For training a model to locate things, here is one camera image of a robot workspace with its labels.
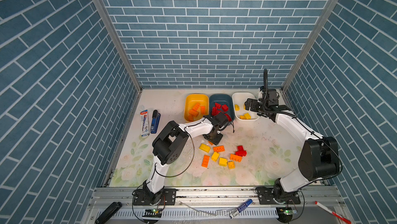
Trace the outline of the red two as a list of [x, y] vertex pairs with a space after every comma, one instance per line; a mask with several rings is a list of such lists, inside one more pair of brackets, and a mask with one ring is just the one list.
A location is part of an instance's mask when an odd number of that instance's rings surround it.
[[220, 105], [219, 103], [215, 102], [215, 107], [216, 107], [217, 109], [221, 109], [222, 105]]

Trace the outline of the orange hollow underside brick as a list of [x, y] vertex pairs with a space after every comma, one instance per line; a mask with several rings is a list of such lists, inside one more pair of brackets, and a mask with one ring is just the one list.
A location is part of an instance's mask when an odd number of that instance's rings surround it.
[[219, 152], [224, 152], [224, 151], [225, 151], [225, 148], [224, 148], [223, 145], [221, 145], [221, 146], [215, 146], [215, 147], [213, 147], [213, 150], [214, 150], [214, 152], [219, 153]]

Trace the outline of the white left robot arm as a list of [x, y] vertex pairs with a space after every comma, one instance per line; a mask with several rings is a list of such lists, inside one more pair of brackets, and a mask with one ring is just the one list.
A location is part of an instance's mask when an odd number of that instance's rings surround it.
[[176, 162], [187, 141], [202, 136], [205, 140], [217, 145], [231, 122], [226, 114], [206, 115], [203, 118], [186, 124], [170, 121], [153, 142], [153, 167], [150, 176], [134, 193], [134, 204], [156, 205], [165, 202], [163, 195], [165, 179], [169, 166]]

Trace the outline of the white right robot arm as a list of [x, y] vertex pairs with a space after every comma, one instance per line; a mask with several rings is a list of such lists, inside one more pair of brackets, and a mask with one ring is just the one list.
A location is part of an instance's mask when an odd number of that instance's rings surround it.
[[275, 89], [260, 88], [258, 100], [248, 98], [245, 108], [257, 115], [267, 117], [283, 127], [303, 145], [298, 168], [275, 181], [272, 195], [275, 202], [283, 204], [297, 197], [303, 187], [318, 180], [338, 176], [343, 165], [338, 155], [338, 143], [333, 137], [326, 137], [302, 122], [286, 105], [279, 104]]

